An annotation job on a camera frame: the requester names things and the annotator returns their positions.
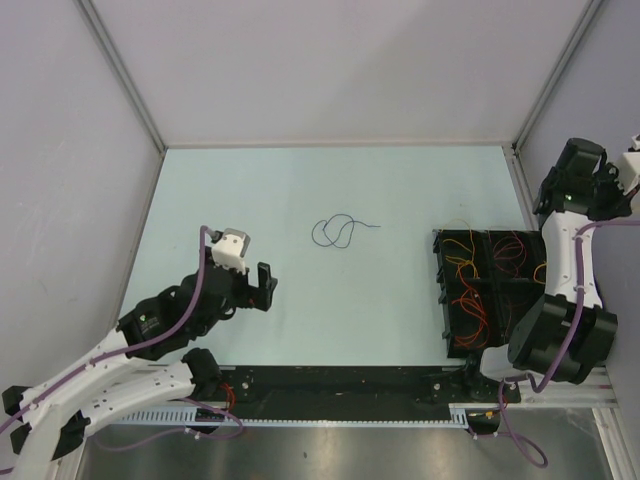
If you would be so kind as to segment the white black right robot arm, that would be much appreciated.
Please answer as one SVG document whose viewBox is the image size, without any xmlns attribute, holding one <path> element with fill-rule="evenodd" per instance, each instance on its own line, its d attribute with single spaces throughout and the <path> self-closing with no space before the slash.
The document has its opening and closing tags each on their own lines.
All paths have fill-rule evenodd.
<svg viewBox="0 0 640 480">
<path fill-rule="evenodd" d="M 592 257 L 593 232 L 634 226 L 638 206 L 639 141 L 614 162 L 604 147 L 567 140 L 540 184 L 533 213 L 546 250 L 542 296 L 514 327 L 508 342 L 486 349 L 480 366 L 461 376 L 463 393 L 484 401 L 497 381 L 533 380 L 541 392 L 550 382 L 582 383 L 608 357 L 617 332 L 615 314 L 603 306 Z"/>
</svg>

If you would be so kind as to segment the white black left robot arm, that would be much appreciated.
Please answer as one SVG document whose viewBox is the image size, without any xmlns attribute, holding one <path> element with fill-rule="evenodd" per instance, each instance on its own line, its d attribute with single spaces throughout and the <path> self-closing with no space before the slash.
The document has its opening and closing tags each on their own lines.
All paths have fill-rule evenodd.
<svg viewBox="0 0 640 480">
<path fill-rule="evenodd" d="M 2 402 L 10 419 L 1 430 L 16 421 L 21 423 L 10 434 L 13 452 L 21 452 L 49 407 L 61 405 L 69 411 L 63 415 L 63 428 L 69 432 L 54 456 L 66 455 L 80 445 L 88 425 L 88 416 L 80 412 L 78 402 L 112 385 L 143 361 L 158 361 L 206 336 L 216 323 L 231 319 L 238 309 L 268 311 L 278 280 L 268 264 L 260 262 L 257 269 L 258 284 L 252 286 L 246 271 L 207 260 L 179 285 L 140 301 L 98 345 L 66 370 L 35 387 L 6 389 Z"/>
</svg>

